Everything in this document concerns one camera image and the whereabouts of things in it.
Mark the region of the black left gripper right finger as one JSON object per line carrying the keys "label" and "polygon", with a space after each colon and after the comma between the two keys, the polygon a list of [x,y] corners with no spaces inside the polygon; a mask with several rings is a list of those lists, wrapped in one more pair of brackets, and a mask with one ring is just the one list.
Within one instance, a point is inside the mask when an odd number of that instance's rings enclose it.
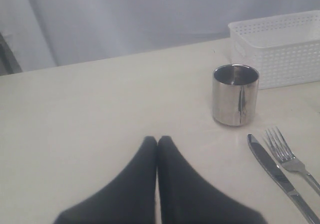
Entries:
{"label": "black left gripper right finger", "polygon": [[263,216],[207,182],[170,136],[157,145],[158,188],[164,224],[263,224]]}

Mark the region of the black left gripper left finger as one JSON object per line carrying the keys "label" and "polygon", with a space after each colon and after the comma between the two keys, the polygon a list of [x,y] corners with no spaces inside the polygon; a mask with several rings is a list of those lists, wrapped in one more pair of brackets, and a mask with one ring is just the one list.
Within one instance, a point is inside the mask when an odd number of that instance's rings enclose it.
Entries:
{"label": "black left gripper left finger", "polygon": [[157,141],[146,136],[127,166],[104,188],[61,212],[56,224],[154,224]]}

